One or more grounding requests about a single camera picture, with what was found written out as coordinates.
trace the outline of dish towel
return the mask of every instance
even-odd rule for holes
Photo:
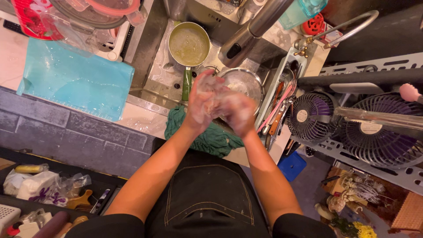
[[[175,134],[181,127],[184,119],[184,106],[177,106],[171,109],[168,114],[168,121],[166,122],[166,140]],[[229,155],[232,149],[239,147],[244,147],[241,138],[223,131],[222,128],[214,123],[210,123],[206,131],[194,140],[190,148],[223,158]]]
[[[122,116],[134,68],[94,55],[85,58],[53,41],[30,38],[16,94],[29,94],[112,122]]]

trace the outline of countertop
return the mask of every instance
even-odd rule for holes
[[[11,21],[16,20],[15,16],[2,11],[0,11],[0,16]],[[0,25],[3,25],[3,19],[0,20]],[[0,38],[0,52],[2,53],[2,57],[0,58],[0,86],[17,90],[23,76],[28,37],[3,27],[0,27],[0,35],[2,36]],[[323,63],[329,54],[330,49],[323,50],[321,47],[323,44],[318,43],[318,45],[304,76],[319,75]],[[115,123],[164,139],[166,121],[167,117],[164,115],[126,102],[122,119]],[[270,151],[270,155],[275,163],[278,163],[290,135],[291,133],[288,128],[284,126],[281,135],[277,138]],[[225,159],[249,167],[245,148],[233,150]]]

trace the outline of soapy hands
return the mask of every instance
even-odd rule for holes
[[[256,104],[253,99],[238,92],[226,92],[222,95],[219,114],[241,139],[254,130],[254,110]]]
[[[190,128],[196,137],[207,129],[214,118],[218,117],[216,115],[211,115],[209,111],[206,112],[205,109],[210,106],[211,102],[209,100],[214,98],[217,95],[217,92],[213,90],[213,87],[205,89],[203,85],[205,85],[206,82],[202,82],[202,80],[214,80],[214,83],[216,84],[214,87],[222,87],[222,84],[225,81],[221,77],[211,77],[213,73],[214,69],[202,72],[195,79],[191,88],[188,100],[188,111],[182,126]]]
[[[213,69],[201,73],[195,80],[188,101],[188,112],[182,126],[197,137],[211,121],[223,116],[237,136],[244,138],[254,131],[256,104],[246,95],[230,91],[221,77],[212,77]]]

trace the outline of black apron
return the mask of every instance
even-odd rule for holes
[[[164,142],[155,139],[153,151]],[[147,217],[146,237],[176,237],[181,232],[194,236],[203,234],[204,229],[216,234],[220,226],[269,236],[253,187],[241,167],[189,149]]]

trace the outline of stitching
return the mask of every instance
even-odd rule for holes
[[[194,204],[194,205],[190,206],[189,208],[187,208],[187,209],[183,210],[182,212],[180,212],[180,213],[176,214],[175,216],[173,216],[172,218],[170,218],[170,219],[168,220],[168,222],[169,222],[170,220],[172,220],[173,218],[175,218],[176,216],[178,216],[179,214],[181,214],[181,213],[185,212],[186,210],[188,210],[188,209],[192,208],[193,206],[198,205],[198,204],[201,204],[201,203],[213,203],[213,204],[219,205],[219,206],[221,206],[221,207],[223,207],[223,208],[226,208],[226,209],[228,209],[228,210],[231,210],[231,211],[233,211],[233,212],[236,212],[236,213],[241,214],[240,212],[234,211],[234,210],[232,210],[232,209],[229,209],[229,208],[227,208],[227,207],[225,207],[225,206],[222,206],[222,205],[220,205],[220,204],[218,204],[218,203],[215,203],[215,202],[199,202],[199,203],[196,203],[196,204]]]
[[[170,212],[170,194],[172,192],[172,185],[173,185],[173,176],[172,176],[172,179],[170,180],[170,186],[168,190],[168,201],[166,203],[166,213],[165,213],[165,226],[166,224],[168,224],[167,217],[168,217],[168,213]]]
[[[168,209],[168,207],[166,207],[166,214],[165,214],[165,225],[166,224],[169,224],[169,221],[172,219],[172,218],[174,218],[174,217],[172,217],[171,219],[168,219],[168,214],[169,214],[169,212],[170,212],[170,192],[171,192],[171,189],[172,189],[172,184],[173,184],[173,178],[175,177],[175,175],[177,174],[177,173],[179,173],[180,171],[182,171],[182,170],[184,170],[184,169],[190,169],[190,168],[199,168],[199,167],[210,167],[210,166],[220,166],[220,167],[223,167],[223,168],[225,168],[225,169],[227,169],[227,170],[229,170],[229,171],[232,171],[233,173],[235,173],[235,174],[237,174],[238,175],[238,177],[239,177],[239,180],[241,181],[241,184],[242,184],[242,186],[244,187],[244,190],[245,190],[245,195],[247,196],[247,200],[248,200],[248,205],[249,205],[249,207],[250,207],[250,215],[251,215],[251,217],[248,217],[248,216],[246,216],[246,215],[244,215],[244,214],[242,214],[242,215],[244,215],[244,216],[246,216],[246,217],[248,217],[248,218],[250,218],[251,219],[251,224],[252,225],[254,225],[254,215],[253,215],[253,211],[252,211],[252,208],[251,208],[251,201],[250,201],[250,196],[248,195],[248,191],[247,191],[247,189],[246,189],[246,187],[245,187],[245,184],[244,184],[244,182],[242,181],[242,178],[241,178],[241,176],[239,175],[239,173],[237,173],[237,172],[235,172],[235,171],[233,171],[232,169],[230,169],[230,168],[228,168],[228,167],[226,167],[226,166],[223,166],[223,165],[220,165],[220,164],[209,164],[209,165],[199,165],[199,166],[189,166],[189,167],[184,167],[184,168],[182,168],[182,169],[180,169],[180,170],[178,170],[178,171],[176,171],[173,175],[172,175],[172,179],[171,179],[171,181],[170,181],[170,187],[169,187],[169,191],[168,191],[168,204],[169,204],[169,209]]]
[[[195,211],[198,211],[198,210],[205,210],[205,209],[207,209],[207,210],[215,210],[215,211],[221,212],[221,213],[223,213],[223,214],[225,214],[225,215],[227,215],[227,216],[229,216],[229,217],[231,217],[231,218],[235,219],[235,217],[233,217],[233,216],[231,216],[231,215],[229,215],[229,214],[226,214],[226,213],[224,213],[224,212],[222,212],[222,211],[220,211],[220,210],[218,210],[218,209],[214,209],[214,208],[199,208],[199,209],[195,209],[195,210],[193,210],[193,211],[192,211],[192,212],[190,212],[189,214],[191,214],[191,213],[193,213],[193,212],[195,212]]]

